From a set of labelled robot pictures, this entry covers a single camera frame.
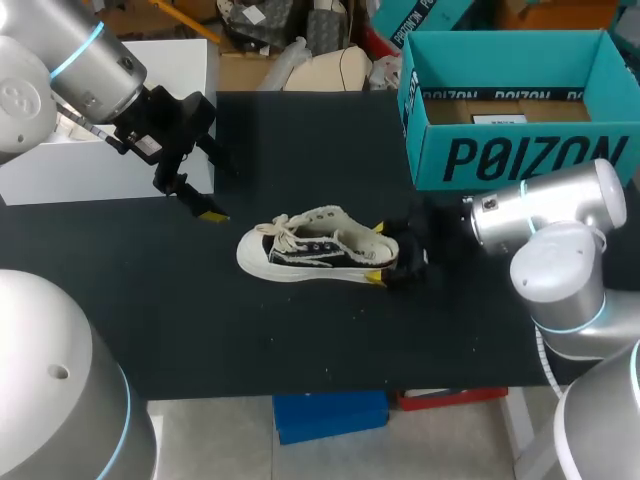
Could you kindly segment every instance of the white box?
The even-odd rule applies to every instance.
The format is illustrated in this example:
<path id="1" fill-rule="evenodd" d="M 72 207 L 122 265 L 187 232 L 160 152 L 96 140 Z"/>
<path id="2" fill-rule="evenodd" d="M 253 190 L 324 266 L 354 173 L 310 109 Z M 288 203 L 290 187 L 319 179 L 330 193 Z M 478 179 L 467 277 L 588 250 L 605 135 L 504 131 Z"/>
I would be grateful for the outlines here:
<path id="1" fill-rule="evenodd" d="M 177 98 L 202 92 L 216 105 L 218 50 L 207 40 L 127 42 L 147 67 L 146 83 L 162 85 Z M 215 124 L 210 132 L 215 136 Z M 120 155 L 98 140 L 52 137 L 0 168 L 0 195 L 7 205 L 160 197 L 155 166 L 133 152 Z M 201 193 L 213 193 L 213 166 L 195 147 L 180 167 Z"/>

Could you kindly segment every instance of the table leg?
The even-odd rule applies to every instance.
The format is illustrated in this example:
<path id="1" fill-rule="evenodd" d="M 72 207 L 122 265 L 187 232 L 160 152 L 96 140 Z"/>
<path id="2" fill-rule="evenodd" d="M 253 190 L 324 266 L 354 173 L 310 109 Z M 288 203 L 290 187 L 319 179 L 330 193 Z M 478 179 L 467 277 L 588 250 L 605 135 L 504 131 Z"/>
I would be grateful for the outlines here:
<path id="1" fill-rule="evenodd" d="M 553 440 L 553 416 L 520 455 L 513 471 L 516 480 L 543 480 L 558 462 Z"/>
<path id="2" fill-rule="evenodd" d="M 500 406 L 511 443 L 513 460 L 516 461 L 535 437 L 523 389 L 509 388 L 509 395 L 500 399 Z"/>

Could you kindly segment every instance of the black table surface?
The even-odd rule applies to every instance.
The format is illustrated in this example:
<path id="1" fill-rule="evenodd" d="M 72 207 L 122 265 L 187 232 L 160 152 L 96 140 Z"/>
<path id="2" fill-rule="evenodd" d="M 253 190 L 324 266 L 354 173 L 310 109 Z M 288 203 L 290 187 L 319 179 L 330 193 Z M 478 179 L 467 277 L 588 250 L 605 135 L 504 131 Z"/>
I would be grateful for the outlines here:
<path id="1" fill-rule="evenodd" d="M 336 204 L 368 225 L 404 213 L 416 193 L 398 117 L 390 93 L 221 94 L 218 138 L 245 168 L 216 180 L 230 223 L 165 198 L 3 206 L 0 266 L 75 298 L 146 399 L 545 384 L 508 258 L 394 293 L 237 266 L 242 235 L 281 213 Z M 627 196 L 604 274 L 640 290 L 640 198 Z M 561 383 L 591 366 L 552 363 Z"/>

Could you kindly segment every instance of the white sticker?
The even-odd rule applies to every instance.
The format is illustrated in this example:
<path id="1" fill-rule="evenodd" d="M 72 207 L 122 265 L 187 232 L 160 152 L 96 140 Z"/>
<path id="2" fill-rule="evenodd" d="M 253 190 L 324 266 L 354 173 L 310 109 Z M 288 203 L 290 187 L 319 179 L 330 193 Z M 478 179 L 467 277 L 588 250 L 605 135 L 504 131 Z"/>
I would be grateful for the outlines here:
<path id="1" fill-rule="evenodd" d="M 259 24 L 262 20 L 267 18 L 264 16 L 264 13 L 262 13 L 260 9 L 255 5 L 245 8 L 242 13 L 244 13 L 244 16 L 247 17 L 249 21 L 254 25 Z"/>
<path id="2" fill-rule="evenodd" d="M 150 135 L 145 135 L 136 142 L 136 147 L 142 150 L 145 155 L 153 155 L 156 152 L 162 150 L 162 145 L 156 142 Z"/>
<path id="3" fill-rule="evenodd" d="M 482 125 L 527 123 L 527 117 L 524 115 L 474 115 L 473 123 Z"/>

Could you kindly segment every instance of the shoelace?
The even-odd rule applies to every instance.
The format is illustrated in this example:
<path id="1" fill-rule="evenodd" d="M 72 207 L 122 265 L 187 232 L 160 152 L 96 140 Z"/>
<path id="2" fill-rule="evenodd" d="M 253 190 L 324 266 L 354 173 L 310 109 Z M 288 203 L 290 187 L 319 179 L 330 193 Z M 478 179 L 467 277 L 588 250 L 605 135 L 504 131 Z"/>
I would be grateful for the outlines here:
<path id="1" fill-rule="evenodd" d="M 309 223 L 309 219 L 303 216 L 289 218 L 282 214 L 273 219 L 273 223 L 262 223 L 256 226 L 256 230 L 263 235 L 273 237 L 273 246 L 281 252 L 299 252 L 308 249 L 306 245 L 298 245 L 295 231 Z"/>

